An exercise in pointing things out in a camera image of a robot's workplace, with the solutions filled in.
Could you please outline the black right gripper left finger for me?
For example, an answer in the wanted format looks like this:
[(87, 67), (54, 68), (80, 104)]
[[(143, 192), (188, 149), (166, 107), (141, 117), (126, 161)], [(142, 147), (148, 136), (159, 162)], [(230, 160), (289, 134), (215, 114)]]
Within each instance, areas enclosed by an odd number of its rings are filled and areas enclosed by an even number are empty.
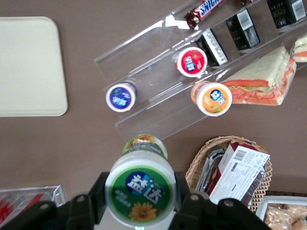
[(102, 172), (87, 194), (75, 196), (62, 206), (40, 201), (1, 227), (2, 230), (93, 230), (106, 211), (105, 184), (109, 172)]

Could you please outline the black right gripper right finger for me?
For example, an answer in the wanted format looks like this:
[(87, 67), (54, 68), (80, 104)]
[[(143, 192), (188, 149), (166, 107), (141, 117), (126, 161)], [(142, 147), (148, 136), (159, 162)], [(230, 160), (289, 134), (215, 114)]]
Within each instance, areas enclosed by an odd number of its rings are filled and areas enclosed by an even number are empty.
[(170, 230), (268, 230), (269, 227), (243, 203), (233, 198), (218, 204), (204, 192), (191, 192), (182, 172), (175, 172), (177, 213)]

